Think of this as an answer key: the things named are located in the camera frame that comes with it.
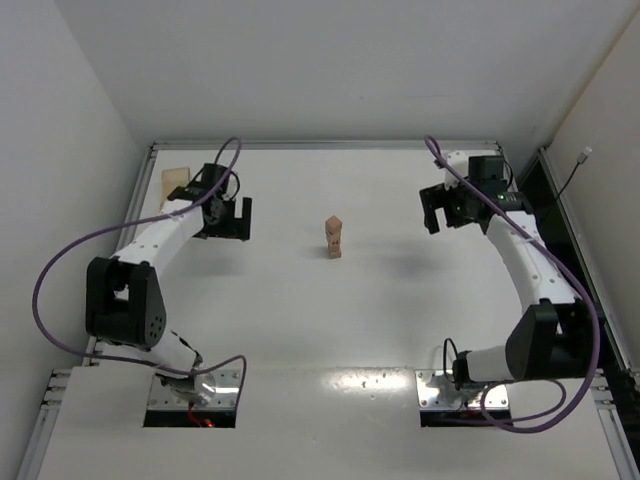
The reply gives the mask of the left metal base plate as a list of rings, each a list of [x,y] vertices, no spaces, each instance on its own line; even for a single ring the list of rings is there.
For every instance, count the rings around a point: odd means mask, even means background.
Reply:
[[[236,407],[239,370],[216,370],[192,378],[176,379],[156,375],[149,390],[151,411],[231,411]]]

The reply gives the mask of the amber transparent plastic container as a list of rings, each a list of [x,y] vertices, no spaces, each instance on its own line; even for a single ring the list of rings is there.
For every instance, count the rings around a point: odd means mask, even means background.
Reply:
[[[165,169],[161,173],[161,200],[159,210],[162,210],[169,195],[178,187],[185,187],[191,180],[189,167]]]

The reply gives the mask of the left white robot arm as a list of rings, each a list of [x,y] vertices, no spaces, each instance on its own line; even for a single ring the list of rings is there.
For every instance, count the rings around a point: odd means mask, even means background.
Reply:
[[[87,333],[146,361],[165,378],[186,379],[202,357],[170,328],[160,280],[191,239],[247,241],[251,235],[253,199],[241,199],[236,172],[206,163],[186,185],[166,197],[160,218],[108,258],[96,257],[87,268]]]

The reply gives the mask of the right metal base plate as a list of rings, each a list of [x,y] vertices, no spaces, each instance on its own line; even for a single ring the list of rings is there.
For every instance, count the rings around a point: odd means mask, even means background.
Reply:
[[[442,369],[415,371],[420,410],[427,413],[479,412],[482,394],[488,384],[471,383],[457,389],[453,374]]]

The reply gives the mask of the metal base plate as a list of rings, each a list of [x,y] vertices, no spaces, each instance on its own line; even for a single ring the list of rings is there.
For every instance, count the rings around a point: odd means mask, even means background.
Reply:
[[[420,410],[427,413],[479,412],[482,394],[488,384],[471,383],[457,389],[453,374],[442,369],[415,371]]]
[[[151,411],[231,411],[236,407],[239,370],[216,370],[192,378],[176,379],[156,375],[149,390]]]

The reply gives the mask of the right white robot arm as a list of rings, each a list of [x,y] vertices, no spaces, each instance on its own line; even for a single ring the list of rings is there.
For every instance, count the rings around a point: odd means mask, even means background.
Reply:
[[[503,157],[453,151],[445,159],[444,181],[419,192],[425,227],[439,232],[437,210],[450,228],[478,225],[506,266],[522,309],[504,344],[457,353],[455,386],[586,377],[597,360],[597,319],[540,252],[544,242],[536,217],[526,196],[510,190]]]

